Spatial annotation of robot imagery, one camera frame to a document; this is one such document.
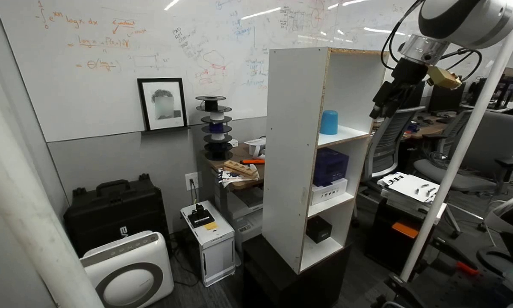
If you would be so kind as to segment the dark blue box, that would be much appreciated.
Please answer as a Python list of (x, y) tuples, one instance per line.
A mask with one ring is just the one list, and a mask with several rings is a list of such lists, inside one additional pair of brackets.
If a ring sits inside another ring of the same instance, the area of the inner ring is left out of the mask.
[(320, 148), (316, 153), (313, 185), (326, 187), (346, 176), (350, 157), (331, 148)]

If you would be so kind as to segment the stack of grey boxes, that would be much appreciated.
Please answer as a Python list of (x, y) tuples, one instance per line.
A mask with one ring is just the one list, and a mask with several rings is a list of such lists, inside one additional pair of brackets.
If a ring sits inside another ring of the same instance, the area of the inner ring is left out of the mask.
[(264, 191), (260, 187), (230, 190), (214, 185), (215, 206), (235, 232), (235, 246), (243, 255), (242, 244), (262, 234)]

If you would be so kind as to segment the monitor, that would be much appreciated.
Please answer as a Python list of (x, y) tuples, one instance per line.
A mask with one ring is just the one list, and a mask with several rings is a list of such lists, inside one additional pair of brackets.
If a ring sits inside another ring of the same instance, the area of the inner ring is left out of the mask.
[(432, 95), (430, 96), (428, 112), (442, 113), (444, 111), (455, 111), (459, 108), (466, 82), (463, 82), (456, 89), (447, 89), (440, 86), (432, 86)]

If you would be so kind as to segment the white shelf cabinet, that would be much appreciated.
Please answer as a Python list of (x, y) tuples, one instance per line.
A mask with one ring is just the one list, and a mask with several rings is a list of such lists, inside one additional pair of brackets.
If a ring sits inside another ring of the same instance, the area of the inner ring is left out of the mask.
[[(262, 235), (301, 274), (346, 247), (371, 140), (373, 97), (385, 77), (381, 53), (340, 47), (272, 49), (269, 54)], [(321, 115), (337, 111), (336, 135), (320, 134)], [(311, 205), (317, 150), (350, 157), (346, 192)], [(320, 216), (331, 236), (315, 243), (306, 223)]]

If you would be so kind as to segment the black low cabinet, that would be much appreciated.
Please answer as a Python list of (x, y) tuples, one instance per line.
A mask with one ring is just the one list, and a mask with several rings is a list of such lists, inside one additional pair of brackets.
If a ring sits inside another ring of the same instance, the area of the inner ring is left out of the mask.
[(339, 300), (351, 244), (296, 274), (262, 235), (245, 241), (244, 308), (333, 308)]

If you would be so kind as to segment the wooden block rack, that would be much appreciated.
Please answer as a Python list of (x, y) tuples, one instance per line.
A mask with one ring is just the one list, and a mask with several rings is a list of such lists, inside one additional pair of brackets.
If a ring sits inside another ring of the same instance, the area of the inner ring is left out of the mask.
[(237, 163), (233, 160), (226, 160), (223, 163), (223, 169), (227, 170), (228, 172), (239, 174), (241, 177), (244, 178), (253, 180), (259, 178), (258, 170), (255, 167)]

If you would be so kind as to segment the white air purifier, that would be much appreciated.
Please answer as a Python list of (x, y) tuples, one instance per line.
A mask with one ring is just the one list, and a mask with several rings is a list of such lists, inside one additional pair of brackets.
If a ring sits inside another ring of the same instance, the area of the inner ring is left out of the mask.
[(166, 240), (159, 232), (104, 244), (80, 262), (104, 308), (145, 308), (174, 289)]

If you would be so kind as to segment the stack of filament spools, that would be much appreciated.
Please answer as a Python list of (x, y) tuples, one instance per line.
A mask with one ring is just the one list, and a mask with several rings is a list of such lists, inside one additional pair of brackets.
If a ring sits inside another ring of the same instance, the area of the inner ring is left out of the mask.
[(205, 124), (201, 128), (206, 133), (203, 138), (205, 157), (215, 161), (231, 159), (233, 137), (230, 135), (232, 127), (229, 126), (229, 122), (232, 121), (232, 118), (227, 116), (227, 113), (232, 109), (220, 104), (227, 98), (217, 95), (202, 95), (196, 96), (195, 99), (200, 101), (200, 105), (196, 109), (208, 114), (200, 119)]

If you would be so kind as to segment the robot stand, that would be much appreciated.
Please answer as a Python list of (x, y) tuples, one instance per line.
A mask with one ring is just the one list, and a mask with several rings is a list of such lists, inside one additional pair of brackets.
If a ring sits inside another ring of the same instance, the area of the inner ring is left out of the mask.
[[(513, 308), (513, 290), (506, 275), (513, 269), (509, 253), (485, 247), (477, 251), (473, 261), (439, 237), (430, 246), (438, 250), (437, 258), (430, 264), (420, 263), (411, 282), (389, 275), (385, 285), (393, 292), (393, 298), (378, 296), (371, 308)], [(458, 271), (457, 261), (478, 269), (479, 275)]]

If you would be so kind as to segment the white flat box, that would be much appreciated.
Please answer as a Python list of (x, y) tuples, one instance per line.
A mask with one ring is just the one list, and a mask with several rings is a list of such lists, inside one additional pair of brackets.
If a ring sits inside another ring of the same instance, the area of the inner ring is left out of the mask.
[(313, 184), (311, 186), (312, 189), (312, 201), (311, 205), (317, 205), (323, 201), (332, 199), (337, 197), (338, 195), (342, 195), (346, 192), (346, 187), (348, 184), (348, 180), (346, 178), (341, 178), (338, 180), (335, 180), (329, 185), (324, 186), (316, 186)]

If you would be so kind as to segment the grey mesh office chair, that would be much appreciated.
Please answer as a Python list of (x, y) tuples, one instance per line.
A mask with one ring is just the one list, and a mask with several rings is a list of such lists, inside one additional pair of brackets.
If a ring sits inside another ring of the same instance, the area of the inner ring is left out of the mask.
[(390, 118), (385, 118), (376, 129), (369, 142), (357, 195), (374, 204), (380, 199), (373, 199), (369, 192), (381, 192), (376, 178), (391, 174), (398, 166), (398, 150), (404, 132), (417, 113), (426, 107), (399, 109)]

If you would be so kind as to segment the whiteboard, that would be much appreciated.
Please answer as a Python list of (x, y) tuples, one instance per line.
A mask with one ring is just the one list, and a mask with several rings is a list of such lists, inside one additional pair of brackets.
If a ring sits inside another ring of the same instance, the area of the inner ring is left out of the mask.
[(0, 21), (47, 142), (144, 129), (139, 78), (221, 95), (264, 117), (268, 53), (380, 50), (416, 0), (0, 0)]

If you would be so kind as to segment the black framed picture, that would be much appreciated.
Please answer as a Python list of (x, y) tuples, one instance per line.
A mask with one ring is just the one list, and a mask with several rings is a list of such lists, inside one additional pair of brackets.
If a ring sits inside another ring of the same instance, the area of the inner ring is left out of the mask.
[(145, 131), (188, 128), (182, 78), (138, 78)]

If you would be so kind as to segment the white box appliance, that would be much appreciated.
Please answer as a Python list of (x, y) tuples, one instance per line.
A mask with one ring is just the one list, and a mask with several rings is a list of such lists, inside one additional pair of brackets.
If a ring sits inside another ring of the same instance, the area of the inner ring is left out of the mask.
[(197, 204), (202, 204), (204, 208), (210, 211), (218, 224), (217, 229), (208, 231), (204, 226), (196, 229), (192, 228), (187, 215), (196, 204), (180, 209), (180, 214), (197, 243), (198, 265), (202, 284), (209, 287), (235, 273), (235, 232), (227, 220), (223, 218), (223, 215), (209, 201), (202, 201)]

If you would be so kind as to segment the small black box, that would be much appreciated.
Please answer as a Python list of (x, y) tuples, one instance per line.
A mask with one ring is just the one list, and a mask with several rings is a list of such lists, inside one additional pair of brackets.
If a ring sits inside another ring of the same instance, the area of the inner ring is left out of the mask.
[(332, 225), (320, 216), (310, 218), (306, 223), (306, 236), (315, 243), (321, 243), (331, 236)]

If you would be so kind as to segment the white board with parts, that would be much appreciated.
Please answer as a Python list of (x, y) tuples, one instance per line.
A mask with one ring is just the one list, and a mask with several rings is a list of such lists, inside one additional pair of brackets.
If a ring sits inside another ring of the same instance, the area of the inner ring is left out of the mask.
[(394, 173), (378, 180), (386, 204), (424, 220), (438, 192), (439, 184), (411, 174)]

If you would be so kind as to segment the heap of papers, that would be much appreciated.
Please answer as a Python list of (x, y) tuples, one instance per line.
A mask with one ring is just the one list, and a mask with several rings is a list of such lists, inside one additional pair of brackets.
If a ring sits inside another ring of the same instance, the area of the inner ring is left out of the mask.
[(219, 168), (217, 180), (219, 184), (222, 184), (223, 187), (227, 187), (230, 184), (232, 185), (244, 185), (244, 184), (252, 184), (256, 183), (260, 179), (259, 173), (256, 172), (253, 177), (246, 177), (245, 175), (238, 174), (226, 169)]

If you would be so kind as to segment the black crate with orange label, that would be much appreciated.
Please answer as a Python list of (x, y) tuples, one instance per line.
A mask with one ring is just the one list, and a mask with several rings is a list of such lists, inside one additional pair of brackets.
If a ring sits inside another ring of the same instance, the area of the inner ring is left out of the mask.
[(426, 214), (387, 202), (384, 198), (378, 203), (364, 253), (372, 261), (400, 275)]

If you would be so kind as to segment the black hard case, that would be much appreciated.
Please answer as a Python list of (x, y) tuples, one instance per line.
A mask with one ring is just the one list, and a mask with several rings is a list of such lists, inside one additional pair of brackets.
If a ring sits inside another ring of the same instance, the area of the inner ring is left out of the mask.
[(162, 192), (147, 173), (134, 181), (102, 183), (91, 191), (74, 189), (63, 219), (79, 258), (91, 249), (143, 231), (159, 232), (172, 249)]

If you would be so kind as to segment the black device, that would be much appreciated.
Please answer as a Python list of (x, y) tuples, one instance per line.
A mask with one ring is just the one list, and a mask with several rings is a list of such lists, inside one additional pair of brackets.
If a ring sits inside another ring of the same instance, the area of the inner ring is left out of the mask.
[(192, 211), (187, 215), (187, 218), (188, 222), (190, 222), (190, 225), (194, 229), (215, 221), (213, 215), (210, 214), (210, 211), (204, 208), (202, 204), (196, 204), (194, 209), (192, 209)]

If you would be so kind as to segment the white pole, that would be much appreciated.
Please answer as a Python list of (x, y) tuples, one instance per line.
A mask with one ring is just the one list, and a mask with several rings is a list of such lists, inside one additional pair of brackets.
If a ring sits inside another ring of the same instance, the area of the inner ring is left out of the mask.
[(59, 308), (103, 308), (1, 109), (0, 216)]
[(478, 130), (478, 126), (483, 118), (483, 115), (486, 111), (486, 107), (489, 99), (491, 98), (494, 89), (501, 78), (501, 74), (503, 73), (506, 64), (508, 63), (510, 56), (513, 52), (513, 30), (508, 35), (505, 35), (505, 41), (503, 45), (499, 49), (499, 53), (495, 62), (491, 66), (489, 75), (487, 77), (487, 81), (485, 82), (484, 88), (479, 96), (477, 101), (477, 105), (468, 121), (467, 127), (464, 130), (462, 136), (460, 137), (458, 147), (454, 152), (451, 163), (446, 170), (446, 175), (443, 177), (441, 184), (439, 186), (438, 192), (434, 197), (432, 204), (429, 207), (426, 218), (422, 224), (421, 230), (416, 238), (416, 241), (412, 247), (409, 257), (403, 267), (401, 272), (401, 280), (403, 282), (408, 282), (408, 279), (415, 267), (417, 258), (419, 254), (422, 252), (424, 245), (426, 244), (426, 239), (431, 231), (432, 226), (436, 220), (436, 216), (442, 208), (442, 203), (444, 202), (448, 191), (454, 181), (454, 177), (459, 170), (460, 164), (470, 146), (471, 141), (473, 140), (474, 134)]

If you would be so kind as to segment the blue cup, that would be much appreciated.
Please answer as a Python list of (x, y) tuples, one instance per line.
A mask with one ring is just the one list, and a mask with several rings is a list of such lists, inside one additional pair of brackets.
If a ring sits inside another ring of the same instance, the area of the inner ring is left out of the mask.
[(321, 115), (320, 134), (336, 135), (339, 115), (335, 110), (325, 110)]

